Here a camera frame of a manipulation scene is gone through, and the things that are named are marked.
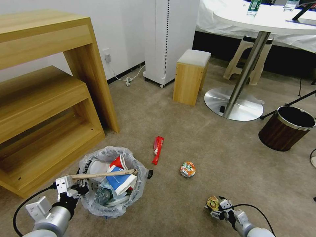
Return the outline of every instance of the wastebasket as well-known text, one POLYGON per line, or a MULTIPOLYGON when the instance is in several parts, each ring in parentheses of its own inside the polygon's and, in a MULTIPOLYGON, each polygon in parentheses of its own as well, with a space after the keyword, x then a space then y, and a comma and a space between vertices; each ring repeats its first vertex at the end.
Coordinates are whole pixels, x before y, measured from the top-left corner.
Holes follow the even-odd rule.
POLYGON ((129 149, 120 146, 107 146, 92 154, 85 155, 84 158, 79 162, 79 174, 86 173, 87 167, 93 159, 99 159, 101 161, 111 163, 119 155, 123 155, 125 159, 125 165, 128 169, 136 169, 138 171, 136 187, 126 202, 118 204, 114 207, 105 207, 94 202, 94 187, 98 184, 93 180, 89 180, 89 192, 85 195, 82 195, 80 199, 84 208, 88 209, 96 216, 116 218, 123 215, 126 212, 126 208, 131 206, 142 196, 145 183, 148 178, 151 178, 152 171, 146 169, 141 162, 136 160, 133 156, 133 153, 129 149))
POLYGON ((316 120, 308 112, 281 106, 259 132, 259 139, 273 150, 288 151, 315 126, 316 120))

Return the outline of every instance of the round table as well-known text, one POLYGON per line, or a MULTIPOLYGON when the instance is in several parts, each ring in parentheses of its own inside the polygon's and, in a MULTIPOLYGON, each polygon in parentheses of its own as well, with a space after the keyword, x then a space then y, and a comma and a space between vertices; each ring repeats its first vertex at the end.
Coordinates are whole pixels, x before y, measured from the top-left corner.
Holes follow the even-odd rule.
POLYGON ((261 5, 255 18, 248 17, 247 10, 248 5, 245 5, 214 12, 214 18, 223 23, 256 30, 259 33, 236 86, 234 88, 214 88, 204 96, 205 104, 210 110, 222 117, 238 121, 255 120, 263 114, 262 103, 242 90, 270 33, 316 35, 315 26, 286 21, 293 18, 300 11, 298 9, 291 13, 284 13, 282 6, 261 5))

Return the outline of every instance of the wooden shelf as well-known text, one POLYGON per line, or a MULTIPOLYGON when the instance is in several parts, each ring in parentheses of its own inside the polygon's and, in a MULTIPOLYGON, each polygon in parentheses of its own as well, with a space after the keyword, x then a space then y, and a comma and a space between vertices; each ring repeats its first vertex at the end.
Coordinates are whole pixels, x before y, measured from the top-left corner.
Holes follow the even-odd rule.
POLYGON ((119 132, 90 17, 50 9, 1 15, 0 52, 0 70, 63 52, 72 75, 87 84, 101 123, 119 132))
POLYGON ((0 143, 88 97, 84 82, 54 66, 0 83, 0 143))
POLYGON ((0 167, 11 181, 2 185, 26 197, 103 138, 98 127, 66 114, 1 150, 0 167))

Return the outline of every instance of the white air purifier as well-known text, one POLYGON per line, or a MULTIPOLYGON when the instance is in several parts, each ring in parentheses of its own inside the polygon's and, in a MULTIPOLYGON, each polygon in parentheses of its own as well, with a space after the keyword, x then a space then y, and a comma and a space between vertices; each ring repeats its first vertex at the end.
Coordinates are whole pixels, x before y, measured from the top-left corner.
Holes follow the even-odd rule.
POLYGON ((175 78, 177 60, 192 49, 199 0, 144 1, 146 71, 143 76, 164 87, 175 78))

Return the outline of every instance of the power outlet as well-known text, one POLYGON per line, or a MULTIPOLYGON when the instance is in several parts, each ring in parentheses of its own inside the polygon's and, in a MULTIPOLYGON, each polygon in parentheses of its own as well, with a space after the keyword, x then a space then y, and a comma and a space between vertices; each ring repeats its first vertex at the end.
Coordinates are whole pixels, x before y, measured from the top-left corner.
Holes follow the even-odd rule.
POLYGON ((106 63, 110 63, 111 62, 110 49, 106 48, 106 49, 102 50, 102 52, 103 52, 104 60, 106 61, 106 63))

